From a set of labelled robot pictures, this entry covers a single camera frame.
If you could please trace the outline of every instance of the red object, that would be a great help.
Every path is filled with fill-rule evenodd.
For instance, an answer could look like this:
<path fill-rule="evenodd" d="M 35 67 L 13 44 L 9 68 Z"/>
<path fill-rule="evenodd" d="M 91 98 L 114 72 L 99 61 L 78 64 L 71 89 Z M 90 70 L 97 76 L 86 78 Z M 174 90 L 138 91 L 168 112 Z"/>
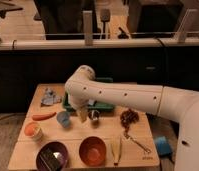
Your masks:
<path fill-rule="evenodd" d="M 57 114 L 56 112 L 52 112 L 52 113 L 42 114 L 42 115 L 32 115 L 32 119 L 34 121 L 42 121 L 42 120 L 49 119 L 49 118 L 55 116 L 56 114 Z"/>
<path fill-rule="evenodd" d="M 88 166 L 103 165 L 106 158 L 106 145 L 98 137 L 88 137 L 81 143 L 79 155 Z"/>

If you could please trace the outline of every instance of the green container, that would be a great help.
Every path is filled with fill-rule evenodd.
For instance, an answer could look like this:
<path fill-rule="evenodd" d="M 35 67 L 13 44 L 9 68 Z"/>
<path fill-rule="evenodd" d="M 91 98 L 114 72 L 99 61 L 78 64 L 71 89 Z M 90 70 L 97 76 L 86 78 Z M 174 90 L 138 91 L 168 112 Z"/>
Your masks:
<path fill-rule="evenodd" d="M 104 83 L 112 83 L 113 79 L 109 77 L 98 77 L 95 79 L 97 82 L 104 82 Z M 68 112 L 74 112 L 75 110 L 71 107 L 71 105 L 68 103 L 68 94 L 65 93 L 65 97 L 63 100 L 63 108 L 65 108 Z M 93 106 L 88 105 L 88 110 L 98 110 L 99 112 L 111 112 L 114 109 L 114 105 L 103 103 L 96 101 Z"/>

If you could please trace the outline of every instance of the desk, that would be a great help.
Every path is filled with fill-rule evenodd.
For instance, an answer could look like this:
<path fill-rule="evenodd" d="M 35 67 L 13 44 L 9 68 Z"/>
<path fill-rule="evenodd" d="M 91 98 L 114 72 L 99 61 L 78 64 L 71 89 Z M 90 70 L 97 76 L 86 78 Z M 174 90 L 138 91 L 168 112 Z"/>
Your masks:
<path fill-rule="evenodd" d="M 126 110 L 126 108 L 117 106 L 112 113 L 101 113 L 100 125 L 95 129 L 91 126 L 89 120 L 82 124 L 78 117 L 75 114 L 72 114 L 70 117 L 70 129 L 64 129 L 57 122 L 56 117 L 53 117 L 45 121 L 39 121 L 44 133 L 44 137 L 40 141 L 34 142 L 24 135 L 23 131 L 25 125 L 32 121 L 31 116 L 33 114 L 44 114 L 54 111 L 58 113 L 64 110 L 61 103 L 55 104 L 51 107 L 40 106 L 41 98 L 46 87 L 50 87 L 58 95 L 64 95 L 64 84 L 38 85 L 11 156 L 8 169 L 35 170 L 35 160 L 38 151 L 46 143 L 55 140 L 64 143 L 68 149 L 70 158 L 68 168 L 87 168 L 87 166 L 83 164 L 79 158 L 79 145 L 84 138 L 93 135 L 102 138 L 106 144 L 106 162 L 102 168 L 114 167 L 113 156 L 110 147 L 110 138 L 114 135 L 122 136 L 124 129 L 121 127 L 119 115 L 122 111 Z M 145 113 L 139 112 L 138 114 L 140 120 L 136 124 L 131 124 L 129 134 L 150 148 L 152 152 L 150 154 L 145 154 L 139 146 L 122 136 L 122 155 L 118 168 L 150 168 L 157 167 L 159 165 L 159 158 L 156 152 L 147 117 Z"/>

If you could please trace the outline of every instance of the carrot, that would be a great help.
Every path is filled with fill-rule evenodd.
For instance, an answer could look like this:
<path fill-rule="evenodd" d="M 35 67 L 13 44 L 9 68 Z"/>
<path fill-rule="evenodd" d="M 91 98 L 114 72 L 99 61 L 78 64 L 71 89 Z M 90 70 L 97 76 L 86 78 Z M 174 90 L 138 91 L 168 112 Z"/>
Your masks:
<path fill-rule="evenodd" d="M 49 119 L 49 118 L 55 116 L 56 114 L 57 114 L 56 112 L 52 112 L 52 113 L 41 114 L 41 115 L 32 115 L 32 119 L 34 121 L 42 121 L 42 120 Z"/>

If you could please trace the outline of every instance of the blue object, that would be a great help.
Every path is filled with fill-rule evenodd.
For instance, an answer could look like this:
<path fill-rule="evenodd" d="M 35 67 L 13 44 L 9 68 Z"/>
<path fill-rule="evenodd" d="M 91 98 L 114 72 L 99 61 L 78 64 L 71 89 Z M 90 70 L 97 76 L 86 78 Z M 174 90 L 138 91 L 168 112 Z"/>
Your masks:
<path fill-rule="evenodd" d="M 164 136 L 154 139 L 154 143 L 156 145 L 157 153 L 160 157 L 172 154 L 173 151 L 171 146 Z"/>
<path fill-rule="evenodd" d="M 41 100 L 41 105 L 52 106 L 55 103 L 60 103 L 62 98 L 56 95 L 56 92 L 47 87 Z"/>
<path fill-rule="evenodd" d="M 70 112 L 62 111 L 57 114 L 57 121 L 65 128 L 69 127 L 70 122 Z"/>

